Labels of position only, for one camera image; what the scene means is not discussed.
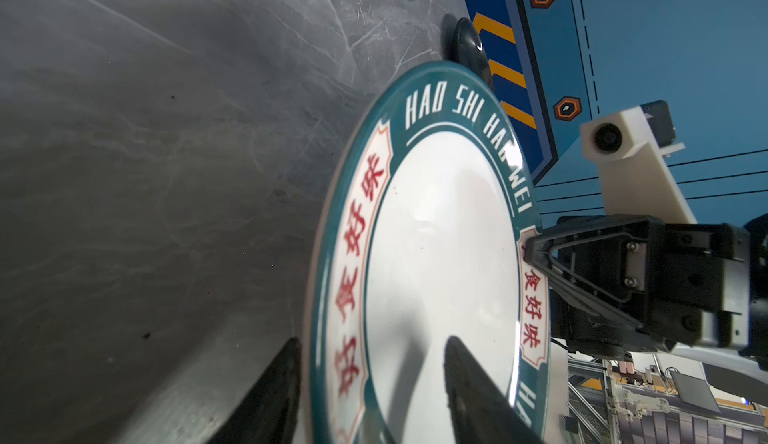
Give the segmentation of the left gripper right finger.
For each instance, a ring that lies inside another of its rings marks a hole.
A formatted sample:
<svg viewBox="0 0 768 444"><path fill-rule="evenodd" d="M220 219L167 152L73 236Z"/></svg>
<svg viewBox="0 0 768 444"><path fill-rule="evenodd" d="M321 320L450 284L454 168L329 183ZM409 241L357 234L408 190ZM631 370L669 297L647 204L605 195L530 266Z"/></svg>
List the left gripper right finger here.
<svg viewBox="0 0 768 444"><path fill-rule="evenodd" d="M443 367L456 443L542 443L457 336L447 340Z"/></svg>

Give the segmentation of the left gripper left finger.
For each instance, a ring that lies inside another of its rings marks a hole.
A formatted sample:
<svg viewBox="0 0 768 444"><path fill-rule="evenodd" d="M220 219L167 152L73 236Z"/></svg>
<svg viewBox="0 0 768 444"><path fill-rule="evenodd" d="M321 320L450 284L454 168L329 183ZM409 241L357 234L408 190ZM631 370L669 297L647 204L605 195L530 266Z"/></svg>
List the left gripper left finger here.
<svg viewBox="0 0 768 444"><path fill-rule="evenodd" d="M292 443L301 391L301 343L288 339L209 444Z"/></svg>

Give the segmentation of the teal rim lettered plate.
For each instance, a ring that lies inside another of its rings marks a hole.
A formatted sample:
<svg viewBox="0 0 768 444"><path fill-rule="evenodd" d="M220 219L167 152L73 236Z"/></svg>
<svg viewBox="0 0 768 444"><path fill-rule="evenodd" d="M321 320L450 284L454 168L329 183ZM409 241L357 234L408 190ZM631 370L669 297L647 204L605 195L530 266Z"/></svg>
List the teal rim lettered plate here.
<svg viewBox="0 0 768 444"><path fill-rule="evenodd" d="M546 278L520 143L490 89L451 62L413 68L342 154L308 282L312 443L451 443L444 355L458 338L538 437L546 432Z"/></svg>

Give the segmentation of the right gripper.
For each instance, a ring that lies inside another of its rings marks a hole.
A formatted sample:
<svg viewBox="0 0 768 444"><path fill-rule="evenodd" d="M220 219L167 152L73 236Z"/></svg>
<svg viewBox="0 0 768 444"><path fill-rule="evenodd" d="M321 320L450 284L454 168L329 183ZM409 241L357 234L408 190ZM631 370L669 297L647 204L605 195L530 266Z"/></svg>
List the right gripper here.
<svg viewBox="0 0 768 444"><path fill-rule="evenodd" d="M767 358L767 216L744 228L669 225L653 268L627 268L646 216L565 217L524 245L559 305L554 335L584 353L670 353L680 346Z"/></svg>

